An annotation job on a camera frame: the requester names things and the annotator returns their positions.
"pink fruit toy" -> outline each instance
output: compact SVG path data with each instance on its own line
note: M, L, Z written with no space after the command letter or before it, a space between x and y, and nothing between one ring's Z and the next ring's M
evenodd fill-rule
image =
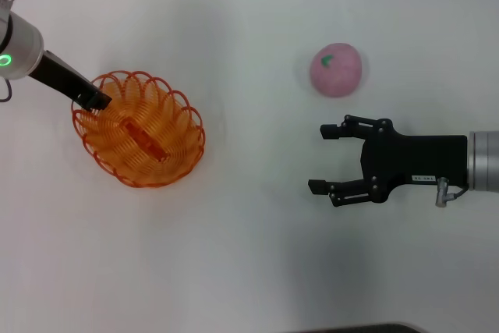
M346 43L330 44L313 58L310 67L312 85L327 97L344 97L359 86L362 62L354 47Z

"white surface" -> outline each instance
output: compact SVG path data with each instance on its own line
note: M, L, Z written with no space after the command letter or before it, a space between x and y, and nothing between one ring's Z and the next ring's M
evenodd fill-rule
M498 0L18 0L15 11L88 77L163 76L200 110L208 144L180 183L131 190L85 153L69 101L15 82L0 105L2 331L497 331L499 195L441 210L433 187L411 186L335 209L306 183L361 176L361 143L319 134L347 113L408 134L499 129ZM336 41L365 65L343 100L306 75Z

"woven basket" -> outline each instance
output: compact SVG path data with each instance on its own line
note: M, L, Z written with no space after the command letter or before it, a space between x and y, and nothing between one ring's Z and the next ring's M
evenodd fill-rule
M131 187L161 187L188 175L204 153L199 112L186 96L144 72L111 72L93 81L112 98L102 111L71 104L85 150Z

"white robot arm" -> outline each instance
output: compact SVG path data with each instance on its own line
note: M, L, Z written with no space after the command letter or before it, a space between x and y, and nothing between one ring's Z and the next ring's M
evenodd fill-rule
M0 76L30 76L63 93L86 110L104 109L111 98L60 58L44 50L40 31L11 12L15 0L0 0Z

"green indicator light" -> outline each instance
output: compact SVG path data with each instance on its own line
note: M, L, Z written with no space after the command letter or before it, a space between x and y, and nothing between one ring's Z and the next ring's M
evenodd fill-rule
M10 55L2 55L0 56L0 66L7 66L12 62L12 58Z

